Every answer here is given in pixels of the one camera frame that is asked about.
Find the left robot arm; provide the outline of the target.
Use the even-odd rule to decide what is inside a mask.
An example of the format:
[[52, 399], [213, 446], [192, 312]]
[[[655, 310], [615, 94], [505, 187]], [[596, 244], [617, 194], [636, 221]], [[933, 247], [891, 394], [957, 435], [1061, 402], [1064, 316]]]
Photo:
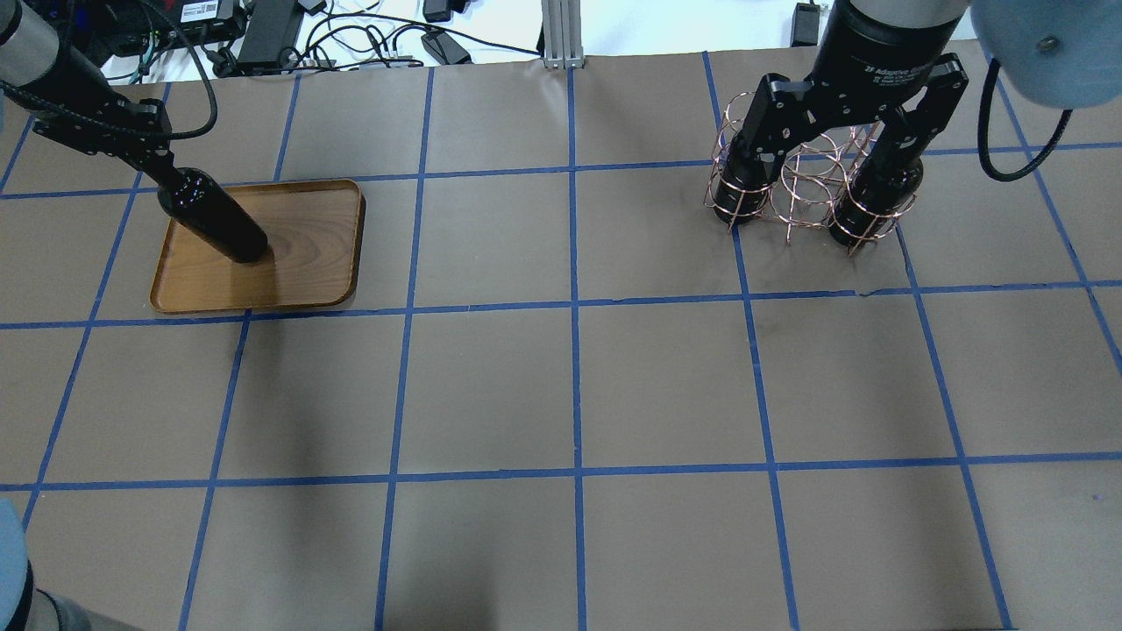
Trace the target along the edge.
[[155, 97], [132, 101], [22, 1], [3, 3], [3, 92], [36, 118], [33, 130], [83, 154], [125, 161], [160, 188], [183, 182], [165, 136], [171, 121]]

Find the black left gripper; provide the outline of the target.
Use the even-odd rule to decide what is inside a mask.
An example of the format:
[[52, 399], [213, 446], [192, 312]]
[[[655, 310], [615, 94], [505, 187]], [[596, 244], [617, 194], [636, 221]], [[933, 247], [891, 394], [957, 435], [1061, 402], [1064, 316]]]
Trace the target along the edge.
[[163, 101], [146, 97], [134, 103], [109, 85], [100, 68], [81, 53], [59, 53], [53, 66], [31, 83], [33, 95], [88, 121], [47, 110], [37, 112], [48, 138], [80, 152], [104, 152], [156, 181], [176, 179], [167, 140], [141, 138], [138, 132], [171, 132]]

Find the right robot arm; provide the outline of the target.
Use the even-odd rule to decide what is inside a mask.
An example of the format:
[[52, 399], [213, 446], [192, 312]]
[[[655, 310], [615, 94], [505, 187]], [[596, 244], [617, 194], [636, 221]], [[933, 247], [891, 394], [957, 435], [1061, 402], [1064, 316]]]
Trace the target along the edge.
[[[977, 124], [980, 161], [997, 182], [1040, 167], [1075, 110], [1119, 95], [1118, 1], [837, 1], [813, 68], [793, 82], [767, 74], [730, 144], [721, 184], [758, 192], [778, 180], [787, 152], [824, 131], [882, 124], [865, 171], [875, 185], [913, 166], [942, 131], [969, 80], [951, 68], [946, 44], [962, 17], [991, 64]], [[997, 171], [988, 155], [992, 97], [1006, 74], [1030, 103], [1061, 111], [1050, 139], [1026, 167]]]

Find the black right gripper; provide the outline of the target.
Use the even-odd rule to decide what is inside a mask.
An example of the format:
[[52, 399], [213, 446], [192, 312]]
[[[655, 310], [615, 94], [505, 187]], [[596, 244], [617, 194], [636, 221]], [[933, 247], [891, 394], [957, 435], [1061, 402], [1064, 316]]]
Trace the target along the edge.
[[[877, 184], [916, 190], [923, 152], [945, 131], [969, 77], [946, 44], [967, 1], [837, 1], [813, 67], [801, 81], [770, 73], [742, 120], [745, 191], [764, 196], [794, 132], [886, 121]], [[902, 110], [919, 92], [913, 110]]]

